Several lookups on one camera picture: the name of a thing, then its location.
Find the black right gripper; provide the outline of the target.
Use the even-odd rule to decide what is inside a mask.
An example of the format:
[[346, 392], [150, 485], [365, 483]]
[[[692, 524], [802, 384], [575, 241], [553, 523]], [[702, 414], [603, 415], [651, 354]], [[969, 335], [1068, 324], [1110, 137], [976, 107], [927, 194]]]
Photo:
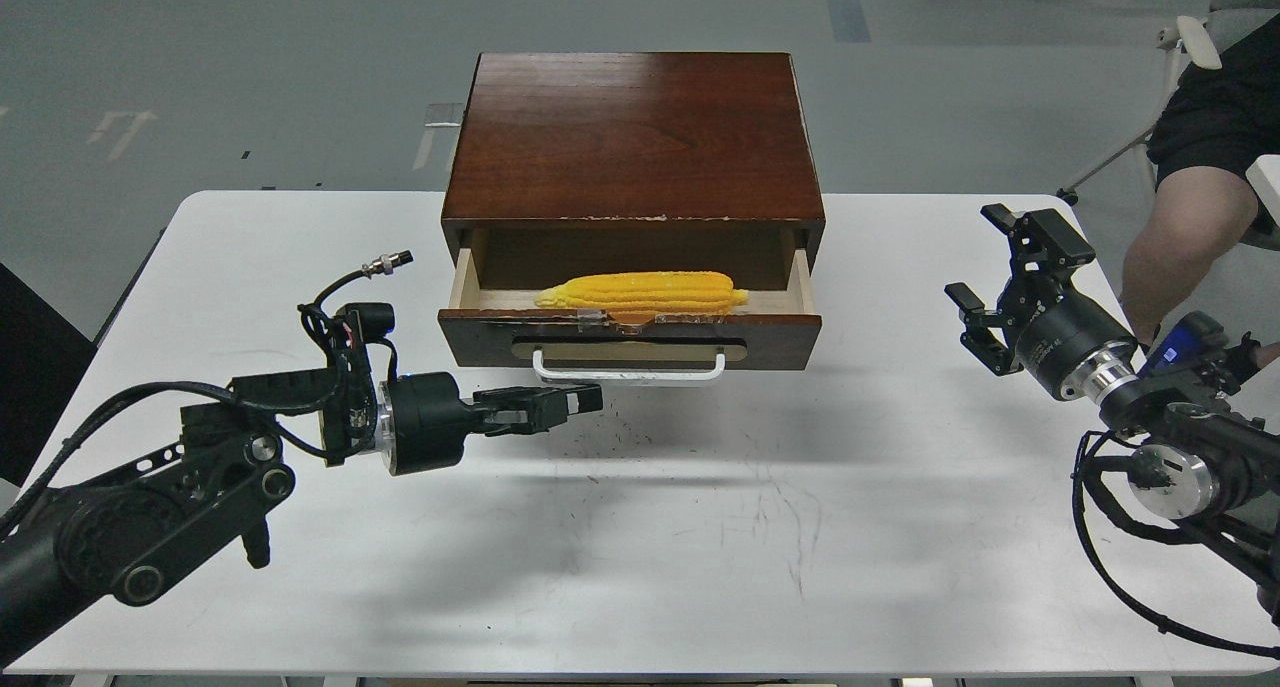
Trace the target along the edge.
[[[960, 344], [996, 376], [1028, 368], [1056, 400], [1103, 400], [1135, 381], [1134, 336], [1094, 299], [1075, 292], [1074, 272], [1092, 264], [1096, 253], [1066, 217], [1053, 209], [1016, 216], [1004, 203], [984, 205], [980, 216], [1006, 237], [1010, 278], [998, 310], [987, 310], [966, 283], [947, 283], [943, 294], [956, 304], [964, 326]], [[1005, 313], [1034, 312], [1015, 353], [992, 331], [1014, 326]]]

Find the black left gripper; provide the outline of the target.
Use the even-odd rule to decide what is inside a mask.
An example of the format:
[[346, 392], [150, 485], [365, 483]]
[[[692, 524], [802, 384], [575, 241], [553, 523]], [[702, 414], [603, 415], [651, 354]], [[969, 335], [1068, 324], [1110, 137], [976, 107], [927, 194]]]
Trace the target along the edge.
[[572, 415], [600, 412], [599, 385], [490, 388], [460, 397], [452, 374], [407, 374], [383, 383], [378, 450], [392, 476], [408, 476], [458, 464], [465, 440], [485, 436], [538, 435], [566, 423]]

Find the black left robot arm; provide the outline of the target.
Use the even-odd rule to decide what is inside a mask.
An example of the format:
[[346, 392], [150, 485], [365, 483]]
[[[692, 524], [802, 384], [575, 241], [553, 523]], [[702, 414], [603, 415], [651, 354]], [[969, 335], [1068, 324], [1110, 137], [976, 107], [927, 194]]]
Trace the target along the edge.
[[[285, 446], [325, 464], [374, 453], [390, 475], [407, 476], [458, 464], [472, 435], [539, 435], [603, 408], [600, 388], [575, 383], [461, 397], [452, 374], [401, 376], [396, 353], [376, 381], [369, 348], [393, 349], [392, 304], [360, 301], [328, 313], [325, 299], [411, 260], [410, 251], [381, 255], [300, 304], [301, 328], [324, 354], [320, 368], [250, 374], [224, 388], [142, 383], [96, 406], [3, 514], [3, 665], [101, 599], [157, 601], [234, 541], [252, 568], [265, 568], [268, 514], [297, 485]], [[197, 397], [180, 409], [177, 441], [78, 485], [52, 485], [88, 438], [160, 394]]]

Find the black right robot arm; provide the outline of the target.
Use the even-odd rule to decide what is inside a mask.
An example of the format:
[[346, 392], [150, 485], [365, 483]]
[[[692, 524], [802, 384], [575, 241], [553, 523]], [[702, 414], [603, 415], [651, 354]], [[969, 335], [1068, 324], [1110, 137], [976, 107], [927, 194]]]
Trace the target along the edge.
[[1277, 618], [1277, 519], [1244, 517], [1277, 494], [1277, 436], [1228, 404], [1242, 383], [1220, 322], [1187, 313], [1140, 368], [1135, 336], [1073, 283], [1094, 249], [1056, 210], [980, 209], [1006, 237], [1010, 278], [993, 308], [965, 283], [946, 296], [959, 310], [961, 345], [997, 376], [1027, 372], [1056, 400], [1091, 400], [1103, 429], [1085, 432], [1071, 473], [1071, 513], [1091, 565], [1135, 614], [1160, 631], [1262, 656], [1164, 617], [1106, 572], [1085, 522], [1093, 504], [1121, 532], [1167, 546], [1199, 545], [1248, 577]]

